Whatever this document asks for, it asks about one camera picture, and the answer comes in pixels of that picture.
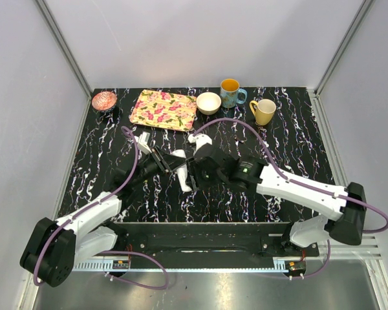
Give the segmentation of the white remote control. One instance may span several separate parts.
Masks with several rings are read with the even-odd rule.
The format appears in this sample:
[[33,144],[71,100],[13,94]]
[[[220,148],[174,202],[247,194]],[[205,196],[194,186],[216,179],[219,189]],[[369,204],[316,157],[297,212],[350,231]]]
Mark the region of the white remote control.
[[[186,159],[186,153],[183,149],[174,150],[172,155],[177,156],[179,158]],[[187,184],[188,180],[188,168],[186,164],[183,164],[179,168],[176,169],[178,181],[180,183],[180,188],[182,192],[191,192],[193,189]]]

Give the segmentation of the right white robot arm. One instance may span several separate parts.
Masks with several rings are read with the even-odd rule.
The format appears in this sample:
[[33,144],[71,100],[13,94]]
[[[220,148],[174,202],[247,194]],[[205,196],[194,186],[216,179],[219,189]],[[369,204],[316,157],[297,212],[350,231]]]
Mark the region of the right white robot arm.
[[283,170],[252,156],[234,159],[223,155],[196,155],[177,169],[184,192],[224,184],[233,191],[254,191],[262,196],[282,198],[318,212],[318,216],[294,222],[275,246],[295,256],[313,243],[332,238],[346,245],[360,245],[366,208],[363,187],[327,185]]

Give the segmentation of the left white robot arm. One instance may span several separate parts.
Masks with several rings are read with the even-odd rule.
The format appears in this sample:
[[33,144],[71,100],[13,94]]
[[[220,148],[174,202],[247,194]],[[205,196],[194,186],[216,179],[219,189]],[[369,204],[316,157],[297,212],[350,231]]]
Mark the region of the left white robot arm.
[[19,264],[36,279],[51,287],[62,284],[78,265],[104,251],[120,255],[127,240],[109,219],[131,203],[138,187],[156,174],[182,175],[186,153],[182,149],[168,154],[153,148],[139,164],[129,170],[117,168],[105,189],[87,205],[51,220],[37,222],[21,255]]

